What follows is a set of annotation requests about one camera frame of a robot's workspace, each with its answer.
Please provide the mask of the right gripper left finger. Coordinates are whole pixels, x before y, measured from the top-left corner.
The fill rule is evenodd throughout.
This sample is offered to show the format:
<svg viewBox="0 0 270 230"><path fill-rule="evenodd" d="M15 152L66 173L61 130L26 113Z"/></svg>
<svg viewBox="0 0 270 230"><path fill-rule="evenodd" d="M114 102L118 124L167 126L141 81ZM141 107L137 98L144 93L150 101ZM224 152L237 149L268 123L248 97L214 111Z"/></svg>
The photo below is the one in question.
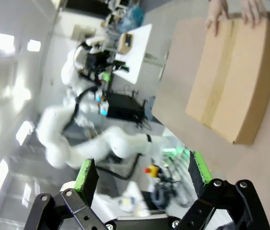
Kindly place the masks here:
<svg viewBox="0 0 270 230"><path fill-rule="evenodd" d="M28 216L30 230L58 230L65 219L73 218L82 230L107 229L91 209L99 176L94 159L83 162L72 188L52 196L41 193L35 197Z"/></svg>

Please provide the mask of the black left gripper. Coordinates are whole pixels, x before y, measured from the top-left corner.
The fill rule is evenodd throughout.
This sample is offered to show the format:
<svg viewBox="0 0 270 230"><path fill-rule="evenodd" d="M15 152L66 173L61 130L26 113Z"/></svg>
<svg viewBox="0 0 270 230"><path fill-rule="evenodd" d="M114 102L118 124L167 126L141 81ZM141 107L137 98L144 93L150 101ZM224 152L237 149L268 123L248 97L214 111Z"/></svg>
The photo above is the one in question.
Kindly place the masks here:
<svg viewBox="0 0 270 230"><path fill-rule="evenodd" d="M106 63L106 54L88 54L86 58L86 70L88 73L96 70L105 70L110 67L112 71L123 70L128 72L129 68L123 61L113 61ZM99 79L102 81L111 81L111 73L103 71L99 74Z"/></svg>

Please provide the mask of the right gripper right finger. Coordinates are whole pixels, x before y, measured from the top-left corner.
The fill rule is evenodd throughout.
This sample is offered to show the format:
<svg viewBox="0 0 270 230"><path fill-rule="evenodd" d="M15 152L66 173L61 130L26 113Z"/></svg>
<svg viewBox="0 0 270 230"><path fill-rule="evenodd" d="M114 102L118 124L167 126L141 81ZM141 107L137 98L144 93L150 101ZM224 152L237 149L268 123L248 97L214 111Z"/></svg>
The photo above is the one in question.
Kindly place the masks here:
<svg viewBox="0 0 270 230"><path fill-rule="evenodd" d="M203 230L216 210L225 210L233 221L234 230L269 230L266 213L258 193L250 180L235 184L213 178L203 156L189 152L188 172L197 200L180 220L182 230Z"/></svg>

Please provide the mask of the person's right hand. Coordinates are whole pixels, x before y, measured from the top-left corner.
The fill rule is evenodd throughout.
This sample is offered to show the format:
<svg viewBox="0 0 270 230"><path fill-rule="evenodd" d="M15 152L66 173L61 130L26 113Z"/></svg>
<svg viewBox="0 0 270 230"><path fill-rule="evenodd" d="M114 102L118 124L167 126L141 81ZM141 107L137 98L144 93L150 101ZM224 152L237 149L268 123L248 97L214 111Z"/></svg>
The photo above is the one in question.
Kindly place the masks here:
<svg viewBox="0 0 270 230"><path fill-rule="evenodd" d="M212 29L214 36L218 33L219 19L228 20L228 3L226 0L210 0L206 18L206 28Z"/></svg>

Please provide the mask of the person's left hand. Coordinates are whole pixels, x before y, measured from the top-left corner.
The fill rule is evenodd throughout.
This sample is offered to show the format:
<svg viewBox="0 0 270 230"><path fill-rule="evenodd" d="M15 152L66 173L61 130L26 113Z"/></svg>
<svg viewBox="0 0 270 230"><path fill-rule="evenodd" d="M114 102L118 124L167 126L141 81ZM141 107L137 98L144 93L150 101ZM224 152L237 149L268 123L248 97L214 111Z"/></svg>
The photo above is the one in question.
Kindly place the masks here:
<svg viewBox="0 0 270 230"><path fill-rule="evenodd" d="M244 24L249 23L252 28L260 24L267 12L261 0L241 0L241 16Z"/></svg>

